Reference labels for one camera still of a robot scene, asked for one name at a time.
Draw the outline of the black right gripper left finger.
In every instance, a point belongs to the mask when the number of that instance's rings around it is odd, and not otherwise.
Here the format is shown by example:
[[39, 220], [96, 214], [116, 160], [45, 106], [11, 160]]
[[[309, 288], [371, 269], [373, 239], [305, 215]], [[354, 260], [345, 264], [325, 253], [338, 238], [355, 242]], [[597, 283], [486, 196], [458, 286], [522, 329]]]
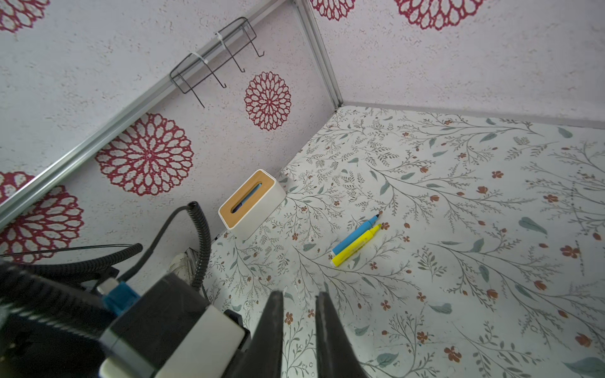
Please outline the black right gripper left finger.
[[280, 377], [283, 315], [283, 292], [273, 291], [267, 299], [248, 348], [236, 352], [224, 377]]

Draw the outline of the blue highlighter pen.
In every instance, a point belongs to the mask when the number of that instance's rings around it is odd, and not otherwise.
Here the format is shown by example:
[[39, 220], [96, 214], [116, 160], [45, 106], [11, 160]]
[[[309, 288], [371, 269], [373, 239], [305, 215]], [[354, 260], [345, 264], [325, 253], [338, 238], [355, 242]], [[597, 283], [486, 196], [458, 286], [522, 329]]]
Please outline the blue highlighter pen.
[[332, 249], [332, 253], [334, 256], [339, 255], [346, 247], [351, 245], [354, 241], [356, 241], [360, 236], [362, 236], [365, 232], [369, 231], [376, 225], [380, 214], [375, 215], [374, 217], [367, 220], [365, 223], [360, 225], [356, 230], [354, 230], [349, 236], [347, 236], [343, 241], [341, 241], [338, 245], [336, 245]]

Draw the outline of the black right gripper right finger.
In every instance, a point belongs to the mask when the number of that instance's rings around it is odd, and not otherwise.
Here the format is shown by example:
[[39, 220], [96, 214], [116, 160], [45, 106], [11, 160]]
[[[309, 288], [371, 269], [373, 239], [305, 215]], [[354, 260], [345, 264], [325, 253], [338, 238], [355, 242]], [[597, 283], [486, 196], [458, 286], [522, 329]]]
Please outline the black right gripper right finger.
[[327, 292], [316, 297], [315, 324], [318, 377], [367, 377]]

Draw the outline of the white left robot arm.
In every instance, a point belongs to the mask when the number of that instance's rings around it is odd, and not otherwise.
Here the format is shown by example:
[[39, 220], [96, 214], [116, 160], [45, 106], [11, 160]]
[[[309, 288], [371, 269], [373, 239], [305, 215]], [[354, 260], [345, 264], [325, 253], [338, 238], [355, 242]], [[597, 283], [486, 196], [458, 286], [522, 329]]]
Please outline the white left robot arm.
[[88, 280], [117, 275], [114, 265], [138, 255], [137, 243], [101, 258], [56, 265], [1, 262], [1, 375], [95, 377], [99, 338], [114, 320]]

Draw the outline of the white wooden tissue box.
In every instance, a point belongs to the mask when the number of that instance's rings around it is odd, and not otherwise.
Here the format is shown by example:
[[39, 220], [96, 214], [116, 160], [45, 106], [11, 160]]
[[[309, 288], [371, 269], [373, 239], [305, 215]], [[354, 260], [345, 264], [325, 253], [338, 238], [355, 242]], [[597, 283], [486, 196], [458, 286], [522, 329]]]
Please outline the white wooden tissue box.
[[285, 201], [281, 184], [263, 169], [254, 172], [219, 208], [225, 228], [239, 240], [249, 239]]

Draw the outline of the yellow highlighter pen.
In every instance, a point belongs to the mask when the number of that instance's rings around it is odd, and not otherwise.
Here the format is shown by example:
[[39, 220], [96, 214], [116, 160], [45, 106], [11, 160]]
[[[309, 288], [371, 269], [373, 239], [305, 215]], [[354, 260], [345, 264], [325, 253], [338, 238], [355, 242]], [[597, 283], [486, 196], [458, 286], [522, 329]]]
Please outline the yellow highlighter pen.
[[364, 232], [359, 238], [352, 242], [349, 246], [343, 249], [338, 255], [332, 259], [332, 264], [335, 267], [341, 266], [345, 261], [348, 260], [352, 255], [361, 250], [368, 242], [370, 242], [376, 234], [381, 230], [381, 225], [376, 225], [370, 230]]

